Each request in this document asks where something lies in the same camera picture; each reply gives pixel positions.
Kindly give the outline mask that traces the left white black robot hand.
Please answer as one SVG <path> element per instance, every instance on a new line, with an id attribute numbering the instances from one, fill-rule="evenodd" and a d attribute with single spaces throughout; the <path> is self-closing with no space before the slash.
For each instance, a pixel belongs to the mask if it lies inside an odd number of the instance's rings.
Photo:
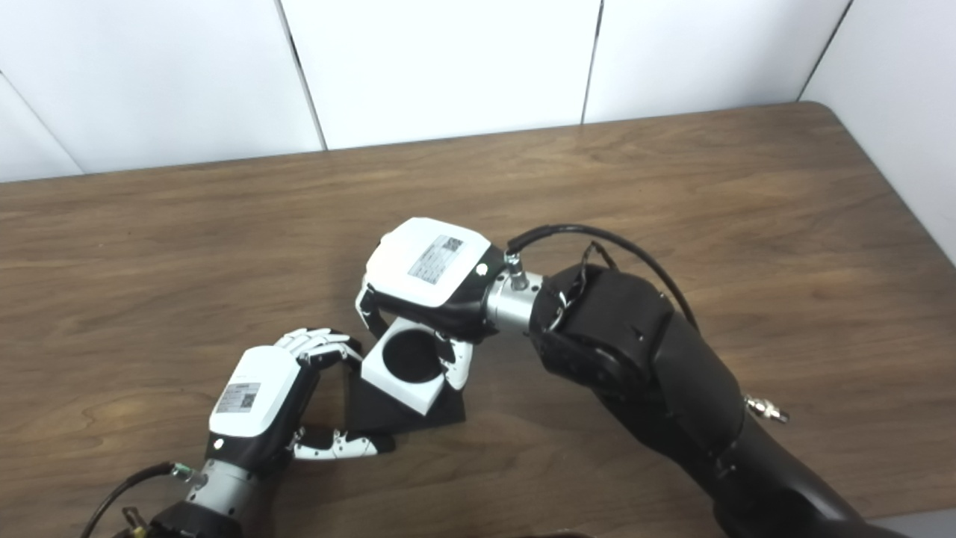
<path id="1" fill-rule="evenodd" d="M 334 328 L 297 328 L 243 352 L 209 418 L 205 459 L 267 479 L 293 460 L 391 453 L 393 436 L 309 427 L 302 418 L 322 372 L 361 361 L 361 344 Z"/>

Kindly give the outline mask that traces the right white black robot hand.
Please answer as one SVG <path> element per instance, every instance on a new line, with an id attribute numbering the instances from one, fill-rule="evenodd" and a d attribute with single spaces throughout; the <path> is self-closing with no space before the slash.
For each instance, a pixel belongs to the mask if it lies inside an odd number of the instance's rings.
<path id="1" fill-rule="evenodd" d="M 458 351 L 495 333 L 485 307 L 503 270 L 503 251 L 484 235 L 413 217 L 380 238 L 366 262 L 356 312 L 378 339 L 389 328 L 383 313 L 441 335 L 453 353 L 445 361 L 445 378 L 461 391 L 471 358 Z"/>

